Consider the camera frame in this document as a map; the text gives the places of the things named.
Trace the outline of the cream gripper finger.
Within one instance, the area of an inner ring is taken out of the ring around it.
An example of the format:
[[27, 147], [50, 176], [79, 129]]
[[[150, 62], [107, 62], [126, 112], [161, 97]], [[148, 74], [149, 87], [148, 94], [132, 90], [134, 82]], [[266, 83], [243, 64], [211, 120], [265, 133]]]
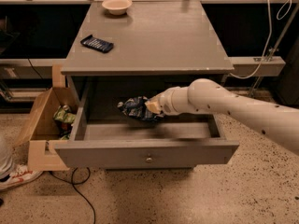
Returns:
[[160, 114], [162, 109], [157, 99], [149, 99], [146, 103], [146, 108], [154, 114]]

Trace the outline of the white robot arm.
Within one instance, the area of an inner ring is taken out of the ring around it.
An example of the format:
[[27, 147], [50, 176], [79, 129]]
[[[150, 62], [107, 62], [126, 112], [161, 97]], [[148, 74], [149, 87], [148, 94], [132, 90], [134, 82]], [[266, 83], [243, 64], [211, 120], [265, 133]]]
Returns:
[[273, 142], [299, 154], [299, 110], [234, 94], [200, 78], [188, 87], [173, 87], [150, 98], [147, 109], [167, 116], [200, 111], [232, 117]]

